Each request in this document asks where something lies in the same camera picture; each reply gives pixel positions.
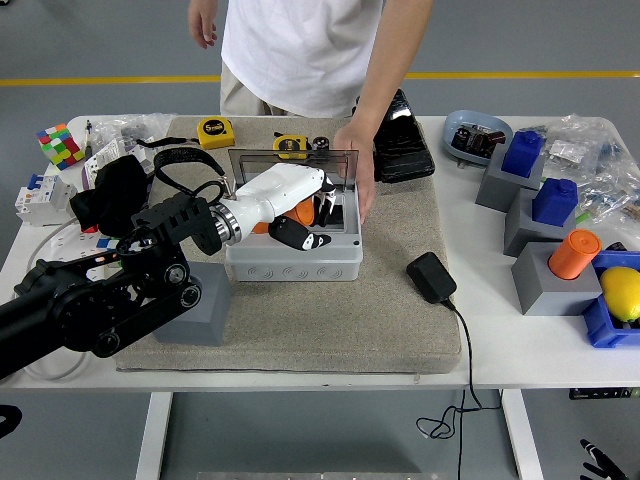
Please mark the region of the person's left hand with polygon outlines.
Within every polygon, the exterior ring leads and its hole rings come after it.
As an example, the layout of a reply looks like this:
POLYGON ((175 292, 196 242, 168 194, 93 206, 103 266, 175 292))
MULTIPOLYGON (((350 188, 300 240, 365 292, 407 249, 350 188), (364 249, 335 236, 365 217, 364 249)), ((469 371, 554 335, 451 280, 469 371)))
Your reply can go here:
POLYGON ((338 150, 358 152, 356 166, 356 186, 358 189, 359 215, 365 223, 376 196, 375 165, 373 159, 376 128, 365 120, 353 118, 340 128, 334 136, 334 146, 338 150))

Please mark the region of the robot right hand black fingers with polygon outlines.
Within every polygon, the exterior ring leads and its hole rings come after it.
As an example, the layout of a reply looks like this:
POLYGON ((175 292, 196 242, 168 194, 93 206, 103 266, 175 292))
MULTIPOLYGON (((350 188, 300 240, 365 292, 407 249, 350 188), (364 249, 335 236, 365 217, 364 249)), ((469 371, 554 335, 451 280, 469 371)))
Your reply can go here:
POLYGON ((580 440, 582 448, 590 455, 594 464, 584 462, 583 467, 599 479, 628 480, 629 477, 602 450, 586 439, 580 440))

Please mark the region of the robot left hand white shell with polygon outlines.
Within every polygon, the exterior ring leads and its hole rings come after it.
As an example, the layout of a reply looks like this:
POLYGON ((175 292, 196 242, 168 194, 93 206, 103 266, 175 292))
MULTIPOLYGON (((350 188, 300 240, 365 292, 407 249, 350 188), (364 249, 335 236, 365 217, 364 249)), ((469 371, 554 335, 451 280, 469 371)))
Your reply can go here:
POLYGON ((242 241, 257 224, 265 223, 273 239, 296 250, 309 251, 328 245, 331 237, 309 231, 285 213, 314 195, 332 210, 335 192, 335 185, 324 170, 277 163, 237 189, 233 199, 221 200, 218 211, 227 220, 230 244, 242 241))

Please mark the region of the person's right hand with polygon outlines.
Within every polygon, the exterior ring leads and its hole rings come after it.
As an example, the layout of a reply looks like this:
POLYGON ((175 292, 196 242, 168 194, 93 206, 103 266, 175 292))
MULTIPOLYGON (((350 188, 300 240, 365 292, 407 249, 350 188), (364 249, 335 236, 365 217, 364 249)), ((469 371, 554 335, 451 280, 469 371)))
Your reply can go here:
POLYGON ((187 20, 192 39, 202 49, 216 44, 215 19, 218 12, 217 0, 191 0, 187 20))

